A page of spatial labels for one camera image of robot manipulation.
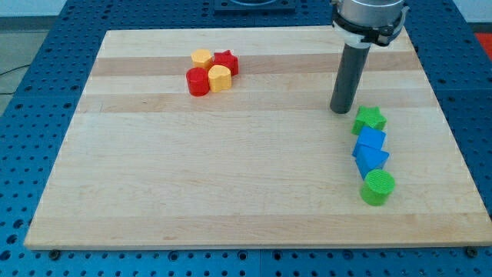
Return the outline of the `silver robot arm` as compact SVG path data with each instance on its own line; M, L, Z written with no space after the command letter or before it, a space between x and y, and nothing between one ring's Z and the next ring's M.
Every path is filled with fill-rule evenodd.
M404 0L339 0L331 5L332 25L344 49L330 109L345 114L351 110L371 46L389 46L401 33L410 7Z

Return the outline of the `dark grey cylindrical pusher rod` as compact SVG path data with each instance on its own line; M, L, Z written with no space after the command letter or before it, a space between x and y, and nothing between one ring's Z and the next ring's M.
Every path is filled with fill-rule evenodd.
M330 101L332 112L346 114L351 110L369 50L344 45Z

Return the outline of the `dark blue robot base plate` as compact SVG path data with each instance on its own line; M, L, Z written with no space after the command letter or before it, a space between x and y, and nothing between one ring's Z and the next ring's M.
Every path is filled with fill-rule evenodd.
M297 0L213 0L214 13L294 12Z

